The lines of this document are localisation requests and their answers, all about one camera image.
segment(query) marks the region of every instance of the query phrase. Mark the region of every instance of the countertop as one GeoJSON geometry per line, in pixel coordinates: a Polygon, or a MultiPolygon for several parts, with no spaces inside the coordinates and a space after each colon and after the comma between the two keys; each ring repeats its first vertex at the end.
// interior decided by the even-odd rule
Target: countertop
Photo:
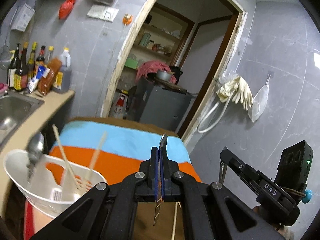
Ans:
{"type": "Polygon", "coordinates": [[[26,149],[30,138],[36,132],[39,132],[54,114],[74,96],[74,94],[75,92],[73,90],[69,90],[64,94],[58,94],[51,91],[43,98],[33,94],[30,95],[31,97],[43,100],[44,103],[16,130],[0,152],[0,210],[2,217],[4,217],[9,194],[8,190],[11,188],[10,178],[3,168],[4,157],[11,150],[26,149]]]}

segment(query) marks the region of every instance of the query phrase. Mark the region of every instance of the green box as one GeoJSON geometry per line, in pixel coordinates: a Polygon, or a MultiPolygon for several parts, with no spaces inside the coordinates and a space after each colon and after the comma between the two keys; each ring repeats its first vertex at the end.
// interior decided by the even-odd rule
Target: green box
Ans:
{"type": "Polygon", "coordinates": [[[134,59],[131,59],[131,58],[127,58],[127,60],[126,60],[126,62],[124,63],[124,65],[125,65],[126,67],[136,69],[136,68],[137,68],[137,65],[138,65],[138,61],[136,61],[136,60],[134,60],[134,59]]]}

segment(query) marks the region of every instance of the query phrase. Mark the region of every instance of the sink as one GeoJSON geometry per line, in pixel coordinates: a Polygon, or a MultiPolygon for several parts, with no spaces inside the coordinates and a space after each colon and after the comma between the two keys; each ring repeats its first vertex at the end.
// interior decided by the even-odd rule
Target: sink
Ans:
{"type": "Polygon", "coordinates": [[[20,125],[43,103],[14,91],[0,94],[0,151],[20,125]]]}

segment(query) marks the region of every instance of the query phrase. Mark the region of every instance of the light blue cloth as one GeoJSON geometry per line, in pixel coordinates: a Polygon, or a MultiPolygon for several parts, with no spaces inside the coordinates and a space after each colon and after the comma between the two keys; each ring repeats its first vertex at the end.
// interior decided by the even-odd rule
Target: light blue cloth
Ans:
{"type": "MultiPolygon", "coordinates": [[[[151,148],[159,147],[161,135],[90,121],[73,121],[65,125],[60,140],[63,146],[96,149],[103,132],[108,133],[102,150],[123,157],[148,160],[151,148]]],[[[168,136],[168,159],[177,163],[190,162],[189,154],[178,137],[168,136]]]]}

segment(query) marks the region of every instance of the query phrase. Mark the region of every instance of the pink cloth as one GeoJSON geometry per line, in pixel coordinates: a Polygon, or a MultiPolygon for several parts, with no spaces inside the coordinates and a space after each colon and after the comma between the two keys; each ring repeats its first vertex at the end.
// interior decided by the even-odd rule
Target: pink cloth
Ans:
{"type": "MultiPolygon", "coordinates": [[[[139,68],[136,76],[136,83],[139,81],[139,79],[144,76],[148,77],[148,73],[157,73],[158,70],[164,70],[167,72],[171,72],[171,69],[169,66],[161,61],[157,60],[151,60],[143,63],[139,68]]],[[[174,77],[174,75],[170,78],[170,83],[175,84],[177,79],[174,77]]]]}

